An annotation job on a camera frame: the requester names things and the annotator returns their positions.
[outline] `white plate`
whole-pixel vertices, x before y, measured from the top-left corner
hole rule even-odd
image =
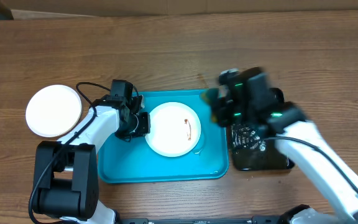
[[[73,128],[81,111],[81,99],[76,91],[64,85],[51,85],[31,98],[25,120],[35,134],[51,138]]]
[[[150,113],[150,133],[147,144],[158,154],[182,156],[198,143],[201,123],[197,114],[183,103],[164,103]]]

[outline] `cardboard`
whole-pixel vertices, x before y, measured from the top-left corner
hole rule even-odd
[[[11,10],[87,16],[358,9],[358,0],[0,0]]]

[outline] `blue tray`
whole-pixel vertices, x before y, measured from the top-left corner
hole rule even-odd
[[[173,180],[217,179],[229,168],[226,130],[211,122],[211,110],[201,101],[204,90],[150,91],[143,111],[151,112],[166,102],[179,102],[193,109],[201,122],[201,137],[196,147],[180,157],[165,157],[154,152],[145,138],[124,142],[113,134],[99,151],[98,172],[109,184]]]

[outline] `wooden table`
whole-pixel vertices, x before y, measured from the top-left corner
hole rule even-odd
[[[0,21],[0,223],[30,223],[34,154],[44,139],[24,113],[39,89],[109,86],[113,78],[140,91],[207,88],[222,70],[254,66],[267,69],[358,174],[358,11]],[[94,99],[105,94],[84,91]],[[230,167],[218,180],[100,182],[100,192],[123,217],[250,217],[301,203],[332,212],[298,168]]]

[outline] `wood grain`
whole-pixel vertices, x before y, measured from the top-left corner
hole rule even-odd
[[[39,89],[82,81],[109,86],[113,78],[140,91],[205,88],[216,86],[222,70],[254,66],[267,69],[358,173],[358,11],[0,21],[0,223],[30,223],[27,200],[42,138],[24,113]],[[123,217],[249,217],[301,203],[332,212],[298,168],[288,174],[230,167],[218,180],[100,182],[100,190],[103,203]]]

